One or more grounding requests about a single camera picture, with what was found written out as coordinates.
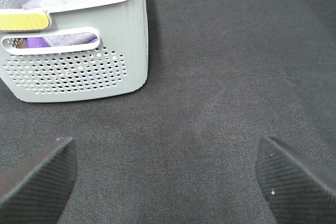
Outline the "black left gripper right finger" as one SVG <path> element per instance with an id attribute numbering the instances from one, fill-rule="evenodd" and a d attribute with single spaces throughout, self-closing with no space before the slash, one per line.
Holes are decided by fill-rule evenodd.
<path id="1" fill-rule="evenodd" d="M 275 137 L 264 136 L 255 166 L 278 223 L 335 223 L 335 172 Z"/>

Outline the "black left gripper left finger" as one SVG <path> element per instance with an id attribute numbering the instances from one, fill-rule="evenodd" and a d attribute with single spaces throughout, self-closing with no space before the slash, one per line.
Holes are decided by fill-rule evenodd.
<path id="1" fill-rule="evenodd" d="M 1 174 L 1 223 L 57 223 L 76 181 L 75 142 L 60 137 Z"/>

